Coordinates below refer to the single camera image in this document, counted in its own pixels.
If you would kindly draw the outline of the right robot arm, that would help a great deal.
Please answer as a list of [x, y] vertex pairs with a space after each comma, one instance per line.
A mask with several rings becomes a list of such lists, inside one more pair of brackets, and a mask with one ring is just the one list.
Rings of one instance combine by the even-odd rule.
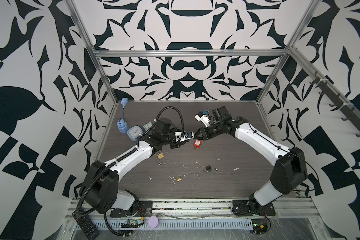
[[196, 120], [203, 123], [195, 138], [206, 141], [221, 134], [229, 134], [243, 141], [260, 153], [273, 166], [269, 180], [247, 201], [234, 201], [233, 214], [242, 216], [274, 216], [273, 201], [288, 195], [308, 178], [304, 152], [299, 148], [289, 149], [258, 131], [242, 117], [232, 118], [231, 115], [212, 118], [200, 112]]

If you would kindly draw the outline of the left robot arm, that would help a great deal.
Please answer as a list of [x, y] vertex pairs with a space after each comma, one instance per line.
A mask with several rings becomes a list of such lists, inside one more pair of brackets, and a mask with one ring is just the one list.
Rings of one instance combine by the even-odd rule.
[[142, 161], [161, 151], [164, 145], [176, 149], [194, 137], [193, 132], [185, 131], [183, 119], [180, 119], [178, 129], [169, 119], [161, 118], [166, 110], [174, 110], [182, 116], [173, 106], [163, 108], [153, 126], [136, 139], [131, 149], [104, 163], [95, 161], [91, 164], [79, 191], [80, 199], [74, 211], [77, 217], [93, 211], [104, 214], [111, 208], [136, 211], [139, 198], [127, 190], [119, 190], [120, 180]]

